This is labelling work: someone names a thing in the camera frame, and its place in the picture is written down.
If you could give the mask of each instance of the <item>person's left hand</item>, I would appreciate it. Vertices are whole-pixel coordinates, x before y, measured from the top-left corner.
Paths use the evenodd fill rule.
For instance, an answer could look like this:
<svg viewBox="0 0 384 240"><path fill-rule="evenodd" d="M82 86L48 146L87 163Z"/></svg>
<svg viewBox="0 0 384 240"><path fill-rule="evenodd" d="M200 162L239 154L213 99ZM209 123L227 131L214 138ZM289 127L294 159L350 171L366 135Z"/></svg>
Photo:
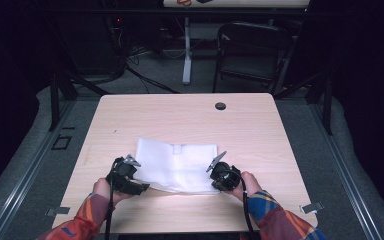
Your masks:
<svg viewBox="0 0 384 240"><path fill-rule="evenodd" d="M108 184L107 180L105 180L105 178L98 179L98 181L93 184L93 192L107 199L110 199L110 185ZM133 197L133 195L114 191L114 206L117 205L117 203L119 203L121 200L128 199L131 197Z"/></svg>

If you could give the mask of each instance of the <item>cloth fold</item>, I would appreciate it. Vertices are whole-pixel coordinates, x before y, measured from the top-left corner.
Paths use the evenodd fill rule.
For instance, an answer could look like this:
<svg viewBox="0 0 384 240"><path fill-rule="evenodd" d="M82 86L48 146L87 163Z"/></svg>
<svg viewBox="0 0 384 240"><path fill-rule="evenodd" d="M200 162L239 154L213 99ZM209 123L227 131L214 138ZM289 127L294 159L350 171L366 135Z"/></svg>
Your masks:
<svg viewBox="0 0 384 240"><path fill-rule="evenodd" d="M211 172L205 172L217 156L215 144L169 144L139 138L136 160L141 164L134 178L166 192L216 194Z"/></svg>

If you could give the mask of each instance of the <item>gray floor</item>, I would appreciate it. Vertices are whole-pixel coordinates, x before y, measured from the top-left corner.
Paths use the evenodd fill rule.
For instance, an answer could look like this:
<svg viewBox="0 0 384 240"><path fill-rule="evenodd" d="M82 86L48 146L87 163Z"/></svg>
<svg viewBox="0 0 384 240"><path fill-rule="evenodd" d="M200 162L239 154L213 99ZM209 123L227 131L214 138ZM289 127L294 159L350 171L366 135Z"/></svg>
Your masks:
<svg viewBox="0 0 384 240"><path fill-rule="evenodd" d="M214 60L207 54L200 54L199 50L194 52L192 82L187 86L182 84L182 58L144 54L139 56L138 65L129 65L179 92L209 93ZM99 86L116 94L147 93L143 83L129 72L116 81ZM81 96L75 102L62 100L61 108L66 114L53 133L47 131L51 119L49 89L38 94L41 105L35 123L0 178L0 239L34 239L51 228L53 218L45 216L45 212L59 206L99 100L90 90L76 87ZM149 85L148 90L151 94L167 93ZM231 79L221 82L219 91L263 92L265 89L259 84L241 84ZM301 92L276 104L310 199L321 201L326 207L318 213L318 227L328 239L384 239L384 202L354 155L341 105L337 101L333 103L334 134L326 136L320 127L320 106L307 105ZM70 136L70 144L66 150L51 150L59 134ZM363 205L358 199L356 204L355 195L350 194L347 187L350 180L341 178L335 148L346 164L351 183L358 190ZM13 195L14 189L21 189L18 192L25 194ZM362 207L365 214L361 217ZM375 226L378 232L373 228L367 232L367 221L371 220L373 223L369 225Z"/></svg>

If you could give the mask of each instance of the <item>person's right hand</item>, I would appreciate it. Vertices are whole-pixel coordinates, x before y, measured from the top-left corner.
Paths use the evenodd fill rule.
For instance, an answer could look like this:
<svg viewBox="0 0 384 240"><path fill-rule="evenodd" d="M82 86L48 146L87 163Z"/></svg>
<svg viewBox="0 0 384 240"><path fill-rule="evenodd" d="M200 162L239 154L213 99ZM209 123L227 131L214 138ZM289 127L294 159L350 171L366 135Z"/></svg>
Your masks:
<svg viewBox="0 0 384 240"><path fill-rule="evenodd" d="M261 188L257 179L252 173L245 171L241 173L241 176L245 182L248 197L252 196L254 193L258 191L263 190L263 188ZM233 196L237 197L239 200L243 202L242 183L239 183L239 185L235 189L233 189L231 192L228 192L228 193L231 193Z"/></svg>

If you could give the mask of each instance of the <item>hand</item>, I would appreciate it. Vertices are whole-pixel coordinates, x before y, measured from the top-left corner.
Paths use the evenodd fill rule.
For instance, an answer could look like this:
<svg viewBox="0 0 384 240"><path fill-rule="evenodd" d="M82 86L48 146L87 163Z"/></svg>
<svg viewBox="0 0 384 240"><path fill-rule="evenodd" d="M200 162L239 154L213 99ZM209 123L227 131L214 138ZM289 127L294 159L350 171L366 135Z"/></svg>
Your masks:
<svg viewBox="0 0 384 240"><path fill-rule="evenodd" d="M263 190L263 188L261 188L257 179L252 173L245 171L241 173L241 176L245 182L248 197L252 196L254 193L258 191ZM242 183L239 183L239 185L229 193L231 193L233 196L237 197L239 200L243 202L243 191L244 190L242 188Z"/></svg>
<svg viewBox="0 0 384 240"><path fill-rule="evenodd" d="M98 181L93 184L93 192L105 197L106 199L110 199L110 185L108 184L107 180L105 180L105 178L98 179ZM119 203L121 200L131 197L133 197L133 195L114 191L114 206L117 205L117 203Z"/></svg>

